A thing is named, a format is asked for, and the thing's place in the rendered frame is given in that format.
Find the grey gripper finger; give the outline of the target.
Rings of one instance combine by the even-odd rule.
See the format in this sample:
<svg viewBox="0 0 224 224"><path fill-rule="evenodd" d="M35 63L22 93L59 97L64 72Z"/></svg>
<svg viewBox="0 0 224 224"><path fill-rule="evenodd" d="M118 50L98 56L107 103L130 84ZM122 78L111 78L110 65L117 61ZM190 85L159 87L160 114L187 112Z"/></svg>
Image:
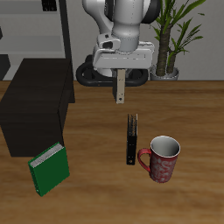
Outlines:
<svg viewBox="0 0 224 224"><path fill-rule="evenodd" d="M124 103L125 70L116 69L113 74L113 96L117 104Z"/></svg>

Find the green book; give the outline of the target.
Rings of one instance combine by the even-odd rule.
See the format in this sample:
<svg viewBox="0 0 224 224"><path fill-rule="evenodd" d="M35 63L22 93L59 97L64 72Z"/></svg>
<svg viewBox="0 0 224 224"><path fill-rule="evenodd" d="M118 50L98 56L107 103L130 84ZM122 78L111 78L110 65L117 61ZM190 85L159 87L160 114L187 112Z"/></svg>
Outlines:
<svg viewBox="0 0 224 224"><path fill-rule="evenodd" d="M28 166L39 196L47 194L70 175L66 147L60 143L31 159Z"/></svg>

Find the dark brown desk caddy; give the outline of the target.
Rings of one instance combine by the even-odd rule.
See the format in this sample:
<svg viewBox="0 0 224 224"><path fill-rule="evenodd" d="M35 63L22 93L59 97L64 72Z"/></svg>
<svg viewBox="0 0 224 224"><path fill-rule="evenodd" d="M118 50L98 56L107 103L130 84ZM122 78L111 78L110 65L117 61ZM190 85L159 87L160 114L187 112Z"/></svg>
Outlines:
<svg viewBox="0 0 224 224"><path fill-rule="evenodd" d="M0 127L13 157L35 157L63 144L67 108L74 103L69 59L24 59L0 101Z"/></svg>

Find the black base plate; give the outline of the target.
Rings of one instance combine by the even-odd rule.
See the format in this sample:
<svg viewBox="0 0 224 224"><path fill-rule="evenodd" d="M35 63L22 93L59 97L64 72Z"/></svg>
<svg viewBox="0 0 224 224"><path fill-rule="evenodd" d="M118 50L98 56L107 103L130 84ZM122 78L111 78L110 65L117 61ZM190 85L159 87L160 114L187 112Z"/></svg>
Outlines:
<svg viewBox="0 0 224 224"><path fill-rule="evenodd" d="M113 78L103 76L96 72L92 65L93 56L89 54L85 62L82 63L76 70L77 81L86 87L112 87ZM149 78L147 69L133 69L125 79L126 87L142 86Z"/></svg>

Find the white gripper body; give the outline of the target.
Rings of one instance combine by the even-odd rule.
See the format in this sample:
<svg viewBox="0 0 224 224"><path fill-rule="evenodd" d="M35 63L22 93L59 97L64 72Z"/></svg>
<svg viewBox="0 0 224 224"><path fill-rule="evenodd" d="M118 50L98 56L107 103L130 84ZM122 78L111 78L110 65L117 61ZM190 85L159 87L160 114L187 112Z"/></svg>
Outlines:
<svg viewBox="0 0 224 224"><path fill-rule="evenodd" d="M138 48L130 54L121 54L113 49L103 49L98 45L93 51L94 68L148 69L151 66L155 46L151 42L140 41Z"/></svg>

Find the red patterned mug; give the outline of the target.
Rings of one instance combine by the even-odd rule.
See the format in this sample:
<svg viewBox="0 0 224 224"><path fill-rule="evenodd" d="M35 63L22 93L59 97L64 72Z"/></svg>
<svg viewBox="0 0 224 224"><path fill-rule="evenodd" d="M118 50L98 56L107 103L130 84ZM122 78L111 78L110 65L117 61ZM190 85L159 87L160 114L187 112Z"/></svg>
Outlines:
<svg viewBox="0 0 224 224"><path fill-rule="evenodd" d="M172 177L174 166L180 153L179 143L170 136L157 136L150 142L150 148L143 148L137 153L139 164L150 174L152 180L166 183ZM146 165L141 156L148 154L150 164Z"/></svg>

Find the green pot plant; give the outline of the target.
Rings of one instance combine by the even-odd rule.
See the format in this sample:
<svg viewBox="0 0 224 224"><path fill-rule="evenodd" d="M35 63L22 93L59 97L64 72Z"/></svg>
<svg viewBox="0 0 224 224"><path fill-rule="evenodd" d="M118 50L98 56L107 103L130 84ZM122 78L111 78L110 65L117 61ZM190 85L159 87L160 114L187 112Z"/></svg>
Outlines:
<svg viewBox="0 0 224 224"><path fill-rule="evenodd" d="M179 70L174 66L179 53L187 53L185 47L194 40L202 39L197 36L200 25L195 26L189 33L187 29L192 19L183 24L179 20L190 11L202 5L206 0L196 0L189 3L187 0L178 10L174 8L176 0L159 0L160 15L156 19L158 28L154 27L159 42L157 64L150 67L152 81L176 81Z"/></svg>

